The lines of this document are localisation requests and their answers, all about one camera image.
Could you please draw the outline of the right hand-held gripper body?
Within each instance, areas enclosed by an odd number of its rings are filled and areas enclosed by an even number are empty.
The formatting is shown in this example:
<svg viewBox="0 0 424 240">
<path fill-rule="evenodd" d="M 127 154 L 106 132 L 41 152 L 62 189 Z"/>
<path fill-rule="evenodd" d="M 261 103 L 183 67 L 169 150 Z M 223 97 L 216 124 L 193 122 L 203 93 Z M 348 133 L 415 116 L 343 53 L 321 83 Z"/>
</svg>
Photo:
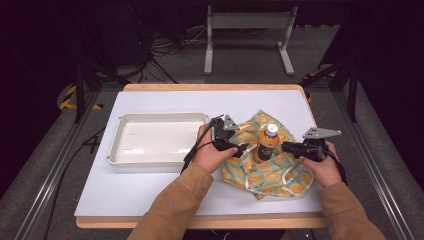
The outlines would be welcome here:
<svg viewBox="0 0 424 240">
<path fill-rule="evenodd" d="M 340 130 L 311 127 L 304 135 L 301 143 L 300 156 L 315 162 L 321 162 L 327 157 L 328 147 L 325 139 L 341 135 Z"/>
</svg>

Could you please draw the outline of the white plastic tray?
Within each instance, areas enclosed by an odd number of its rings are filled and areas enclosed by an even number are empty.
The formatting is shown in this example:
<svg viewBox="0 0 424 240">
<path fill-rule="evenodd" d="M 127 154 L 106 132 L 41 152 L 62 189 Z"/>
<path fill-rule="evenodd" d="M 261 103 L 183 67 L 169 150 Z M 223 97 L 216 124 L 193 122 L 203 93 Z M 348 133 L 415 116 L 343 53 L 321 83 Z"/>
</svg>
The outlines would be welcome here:
<svg viewBox="0 0 424 240">
<path fill-rule="evenodd" d="M 106 159 L 119 167 L 182 167 L 207 122 L 203 113 L 125 114 Z"/>
</svg>

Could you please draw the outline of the person's right hand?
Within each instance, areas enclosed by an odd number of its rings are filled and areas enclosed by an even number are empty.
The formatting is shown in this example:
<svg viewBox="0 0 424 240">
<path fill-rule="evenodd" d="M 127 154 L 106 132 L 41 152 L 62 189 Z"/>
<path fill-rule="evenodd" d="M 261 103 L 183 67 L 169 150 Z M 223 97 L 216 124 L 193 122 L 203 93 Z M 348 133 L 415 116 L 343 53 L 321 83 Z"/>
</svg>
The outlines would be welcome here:
<svg viewBox="0 0 424 240">
<path fill-rule="evenodd" d="M 323 188 L 342 182 L 342 177 L 336 164 L 338 161 L 336 148 L 331 142 L 326 142 L 326 144 L 334 157 L 328 155 L 327 158 L 321 162 L 315 162 L 303 156 L 299 158 L 299 162 L 313 172 L 316 181 Z"/>
</svg>

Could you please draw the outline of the black metal stand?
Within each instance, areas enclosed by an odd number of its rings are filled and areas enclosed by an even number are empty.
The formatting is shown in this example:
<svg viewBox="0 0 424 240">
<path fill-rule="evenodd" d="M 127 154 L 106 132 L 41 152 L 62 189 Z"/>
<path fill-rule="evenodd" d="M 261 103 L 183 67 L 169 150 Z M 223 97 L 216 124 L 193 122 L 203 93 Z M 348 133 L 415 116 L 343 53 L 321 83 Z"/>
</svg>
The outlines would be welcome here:
<svg viewBox="0 0 424 240">
<path fill-rule="evenodd" d="M 355 109 L 356 109 L 356 96 L 358 86 L 358 74 L 356 64 L 352 61 L 342 61 L 340 63 L 333 64 L 324 70 L 319 71 L 314 75 L 305 77 L 300 86 L 305 88 L 318 80 L 326 77 L 329 74 L 334 73 L 329 88 L 333 92 L 340 92 L 346 83 L 349 83 L 348 87 L 348 98 L 347 98 L 347 113 L 352 122 L 356 121 Z"/>
<path fill-rule="evenodd" d="M 85 88 L 89 92 L 99 92 L 102 88 L 97 72 L 121 85 L 126 85 L 129 81 L 117 73 L 97 9 L 93 5 L 74 5 L 71 7 L 71 20 L 72 32 L 69 39 L 72 41 L 76 67 L 75 122 L 78 123 L 86 112 Z"/>
</svg>

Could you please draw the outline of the person's left hand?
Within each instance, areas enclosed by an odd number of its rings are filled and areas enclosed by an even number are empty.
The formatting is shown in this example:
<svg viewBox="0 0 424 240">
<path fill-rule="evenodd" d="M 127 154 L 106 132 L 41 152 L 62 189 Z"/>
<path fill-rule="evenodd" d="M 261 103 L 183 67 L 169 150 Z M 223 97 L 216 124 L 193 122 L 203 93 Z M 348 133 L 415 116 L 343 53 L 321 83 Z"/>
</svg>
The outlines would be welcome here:
<svg viewBox="0 0 424 240">
<path fill-rule="evenodd" d="M 198 130 L 197 138 L 200 139 L 199 148 L 192 162 L 204 168 L 210 174 L 214 173 L 221 164 L 238 152 L 237 148 L 219 151 L 211 143 L 211 131 L 208 125 L 202 125 Z"/>
</svg>

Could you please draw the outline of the white metal table frame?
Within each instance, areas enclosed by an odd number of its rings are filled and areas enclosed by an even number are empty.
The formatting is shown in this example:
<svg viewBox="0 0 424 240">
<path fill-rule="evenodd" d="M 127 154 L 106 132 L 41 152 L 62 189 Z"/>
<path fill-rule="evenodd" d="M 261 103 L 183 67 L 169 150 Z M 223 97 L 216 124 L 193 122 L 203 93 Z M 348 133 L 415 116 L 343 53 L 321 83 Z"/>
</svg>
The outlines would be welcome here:
<svg viewBox="0 0 424 240">
<path fill-rule="evenodd" d="M 214 29 L 282 29 L 284 38 L 276 44 L 286 74 L 292 76 L 294 68 L 287 47 L 294 27 L 298 7 L 284 12 L 215 12 L 211 6 L 207 9 L 204 74 L 211 75 L 213 67 L 213 30 Z"/>
</svg>

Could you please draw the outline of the orange juice bottle white cap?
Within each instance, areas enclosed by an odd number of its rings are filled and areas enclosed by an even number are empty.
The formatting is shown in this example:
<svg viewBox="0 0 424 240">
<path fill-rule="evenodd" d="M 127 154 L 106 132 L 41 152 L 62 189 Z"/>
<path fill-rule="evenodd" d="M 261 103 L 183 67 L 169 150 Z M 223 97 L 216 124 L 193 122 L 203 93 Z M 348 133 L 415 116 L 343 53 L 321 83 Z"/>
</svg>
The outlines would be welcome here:
<svg viewBox="0 0 424 240">
<path fill-rule="evenodd" d="M 253 159 L 256 163 L 262 163 L 270 160 L 273 150 L 279 144 L 278 126 L 274 123 L 264 126 L 257 140 L 257 147 L 253 154 Z"/>
</svg>

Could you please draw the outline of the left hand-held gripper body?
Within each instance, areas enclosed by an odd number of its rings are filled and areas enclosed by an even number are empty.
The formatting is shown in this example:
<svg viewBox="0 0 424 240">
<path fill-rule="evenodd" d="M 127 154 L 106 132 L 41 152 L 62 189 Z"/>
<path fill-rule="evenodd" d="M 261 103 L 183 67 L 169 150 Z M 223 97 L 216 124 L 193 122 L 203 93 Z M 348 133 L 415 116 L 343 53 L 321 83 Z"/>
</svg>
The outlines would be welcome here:
<svg viewBox="0 0 424 240">
<path fill-rule="evenodd" d="M 218 116 L 211 120 L 212 143 L 219 151 L 224 151 L 236 144 L 230 142 L 230 138 L 240 129 L 239 125 L 229 116 Z"/>
</svg>

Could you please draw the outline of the white table cover sheet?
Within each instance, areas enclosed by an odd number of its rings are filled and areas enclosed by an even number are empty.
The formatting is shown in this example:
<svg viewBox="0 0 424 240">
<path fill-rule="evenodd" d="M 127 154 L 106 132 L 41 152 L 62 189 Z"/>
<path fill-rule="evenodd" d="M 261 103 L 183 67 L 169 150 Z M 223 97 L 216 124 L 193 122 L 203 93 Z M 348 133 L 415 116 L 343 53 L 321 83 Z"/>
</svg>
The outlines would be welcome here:
<svg viewBox="0 0 424 240">
<path fill-rule="evenodd" d="M 279 120 L 296 139 L 314 126 L 310 107 L 298 90 L 124 91 L 110 114 L 75 215 L 88 218 L 140 217 L 182 167 L 119 167 L 106 159 L 119 117 L 125 114 L 227 114 L 238 123 L 262 110 Z"/>
</svg>

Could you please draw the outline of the yellow black hazard tape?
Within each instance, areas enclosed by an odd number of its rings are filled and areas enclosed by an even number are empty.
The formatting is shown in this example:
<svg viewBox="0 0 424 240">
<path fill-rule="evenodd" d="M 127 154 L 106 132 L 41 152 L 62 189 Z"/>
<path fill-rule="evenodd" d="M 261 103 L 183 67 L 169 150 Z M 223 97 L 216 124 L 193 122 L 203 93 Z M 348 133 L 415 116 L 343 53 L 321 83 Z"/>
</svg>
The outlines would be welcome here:
<svg viewBox="0 0 424 240">
<path fill-rule="evenodd" d="M 58 104 L 58 107 L 60 109 L 71 109 L 76 110 L 77 104 L 72 103 L 72 98 L 76 95 L 76 85 L 71 84 L 69 88 L 65 91 L 65 95 L 63 97 L 63 100 Z"/>
</svg>

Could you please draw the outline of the orange print cloth bag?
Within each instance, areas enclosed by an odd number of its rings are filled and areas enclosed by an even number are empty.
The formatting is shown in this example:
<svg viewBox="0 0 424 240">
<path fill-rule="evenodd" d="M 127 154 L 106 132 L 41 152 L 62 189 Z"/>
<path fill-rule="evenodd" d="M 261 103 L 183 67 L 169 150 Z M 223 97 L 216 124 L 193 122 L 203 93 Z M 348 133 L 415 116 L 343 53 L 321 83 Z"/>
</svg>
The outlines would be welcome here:
<svg viewBox="0 0 424 240">
<path fill-rule="evenodd" d="M 271 151 L 269 160 L 257 162 L 254 154 L 258 148 L 258 137 L 271 123 L 278 127 L 279 143 Z M 231 157 L 222 165 L 222 180 L 240 189 L 250 191 L 258 200 L 265 196 L 299 197 L 314 182 L 310 169 L 299 163 L 292 154 L 281 149 L 280 144 L 295 142 L 295 137 L 276 118 L 259 110 L 247 122 L 240 124 L 240 130 L 230 142 L 247 149 L 241 157 Z"/>
</svg>

